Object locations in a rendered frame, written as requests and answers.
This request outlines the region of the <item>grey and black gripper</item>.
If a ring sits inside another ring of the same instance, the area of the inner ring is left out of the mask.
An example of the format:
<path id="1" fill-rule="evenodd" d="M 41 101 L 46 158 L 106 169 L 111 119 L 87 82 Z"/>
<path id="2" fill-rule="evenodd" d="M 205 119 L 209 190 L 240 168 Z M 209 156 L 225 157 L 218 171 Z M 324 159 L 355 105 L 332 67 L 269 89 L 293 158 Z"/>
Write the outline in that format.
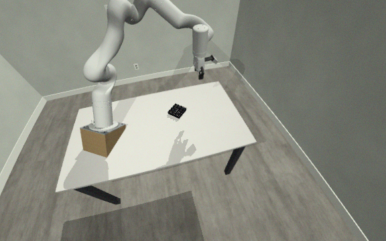
<path id="1" fill-rule="evenodd" d="M 205 57 L 205 56 L 204 56 Z M 194 70 L 199 72 L 198 79 L 203 79 L 202 75 L 204 75 L 204 57 L 196 57 L 194 56 Z M 202 73 L 200 73 L 202 72 Z"/>

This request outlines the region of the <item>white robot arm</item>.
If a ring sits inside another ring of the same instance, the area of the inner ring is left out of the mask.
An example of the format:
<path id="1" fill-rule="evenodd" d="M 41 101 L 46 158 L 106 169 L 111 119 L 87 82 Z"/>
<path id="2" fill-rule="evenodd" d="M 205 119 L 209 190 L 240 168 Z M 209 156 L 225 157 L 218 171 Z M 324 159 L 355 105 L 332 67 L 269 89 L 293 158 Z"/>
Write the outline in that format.
<path id="1" fill-rule="evenodd" d="M 124 40 L 124 22 L 139 23 L 146 11 L 152 8 L 176 29 L 192 29 L 192 49 L 196 57 L 204 57 L 212 39 L 212 28 L 201 18 L 181 12 L 170 0 L 110 0 L 107 5 L 107 31 L 96 52 L 86 61 L 83 74 L 90 82 L 98 82 L 92 91 L 94 120 L 89 129 L 108 131 L 118 127 L 113 120 L 111 92 L 117 71 L 109 62 L 117 55 Z"/>

